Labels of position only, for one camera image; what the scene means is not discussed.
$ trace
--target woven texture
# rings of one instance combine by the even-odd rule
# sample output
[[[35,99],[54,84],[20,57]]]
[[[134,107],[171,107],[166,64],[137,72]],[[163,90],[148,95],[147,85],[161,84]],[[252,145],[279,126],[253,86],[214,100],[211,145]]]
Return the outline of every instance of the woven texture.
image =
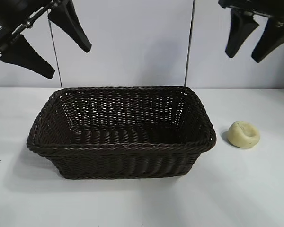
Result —
[[[68,179],[184,175],[215,143],[197,95],[168,86],[57,91],[27,139]]]

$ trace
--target basket rim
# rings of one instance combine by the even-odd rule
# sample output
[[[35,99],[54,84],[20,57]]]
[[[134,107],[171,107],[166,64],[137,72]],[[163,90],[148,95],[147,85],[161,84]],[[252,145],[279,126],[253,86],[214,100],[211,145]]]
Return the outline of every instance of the basket rim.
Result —
[[[208,122],[210,122],[211,125],[207,125],[206,129],[206,134],[207,137],[203,138],[198,141],[194,142],[187,142],[187,143],[174,143],[174,144],[165,144],[165,143],[105,143],[105,144],[93,144],[93,143],[87,143],[87,144],[39,144],[35,143],[35,140],[31,138],[32,131],[34,125],[39,124],[40,116],[44,112],[44,110],[48,107],[50,107],[57,98],[59,98],[60,95],[62,95],[65,92],[73,92],[73,91],[78,91],[78,92],[84,92],[84,91],[97,91],[97,90],[128,90],[128,91],[141,91],[141,90],[173,90],[175,88],[178,88],[179,91],[187,93],[187,95],[192,95],[192,96],[197,96],[194,91],[192,91],[190,88],[185,87],[185,86],[133,86],[133,87],[71,87],[71,88],[63,88],[58,91],[55,91],[49,98],[49,100],[46,102],[45,106],[41,109],[40,113],[38,114],[37,118],[34,121],[34,124],[31,128],[31,131],[29,133],[29,136],[27,138],[27,147],[31,150],[37,149],[37,153],[42,153],[40,152],[42,149],[46,150],[55,150],[58,153],[61,151],[70,151],[70,150],[88,150],[89,152],[92,151],[99,151],[99,150],[115,150],[115,149],[134,149],[137,150],[139,149],[142,151],[143,149],[156,149],[160,148],[163,151],[166,149],[170,148],[175,148],[174,150],[179,150],[179,149],[191,149],[191,148],[201,148],[201,147],[206,147],[207,149],[204,151],[210,150],[214,145],[216,144],[216,134],[213,129],[213,125],[211,124],[208,115],[206,113],[206,110],[204,109],[206,116],[205,118],[208,119]]]

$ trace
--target dark brown wicker basket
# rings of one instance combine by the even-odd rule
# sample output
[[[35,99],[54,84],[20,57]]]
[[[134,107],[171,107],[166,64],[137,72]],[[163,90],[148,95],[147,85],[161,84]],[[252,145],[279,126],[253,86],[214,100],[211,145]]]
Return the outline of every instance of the dark brown wicker basket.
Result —
[[[68,179],[184,175],[215,143],[198,96],[168,86],[57,91],[27,139]]]

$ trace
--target white table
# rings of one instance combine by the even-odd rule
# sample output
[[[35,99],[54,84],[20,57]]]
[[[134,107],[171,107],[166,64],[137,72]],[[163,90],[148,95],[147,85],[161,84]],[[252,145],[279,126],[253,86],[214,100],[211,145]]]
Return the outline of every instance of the white table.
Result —
[[[180,178],[66,180],[27,150],[51,88],[0,88],[0,227],[284,227],[284,90],[196,90],[217,145]],[[250,150],[224,138],[261,131]]]

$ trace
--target white backdrop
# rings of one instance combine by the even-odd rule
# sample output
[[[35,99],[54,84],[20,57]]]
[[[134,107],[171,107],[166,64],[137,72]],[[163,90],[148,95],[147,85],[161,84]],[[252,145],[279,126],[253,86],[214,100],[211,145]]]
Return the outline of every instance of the white backdrop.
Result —
[[[93,47],[86,55],[53,27],[63,86],[184,84],[193,0],[74,0],[74,5]]]
[[[85,54],[53,26],[64,87],[183,85],[193,0],[74,0],[93,47]],[[266,19],[229,59],[230,9],[196,0],[187,85],[197,88],[284,88],[284,45],[260,64],[250,57]],[[55,69],[46,15],[24,35]],[[0,62],[0,87],[59,87],[24,68]]]
[[[36,21],[33,28],[24,31],[23,35],[31,46],[56,69],[47,16],[43,15]],[[0,61],[0,87],[60,87],[60,82],[58,73],[49,80],[30,70]]]
[[[196,0],[187,85],[197,88],[284,88],[284,45],[259,64],[251,58],[266,19],[255,17],[260,27],[230,59],[225,54],[230,9],[223,9],[217,1]]]

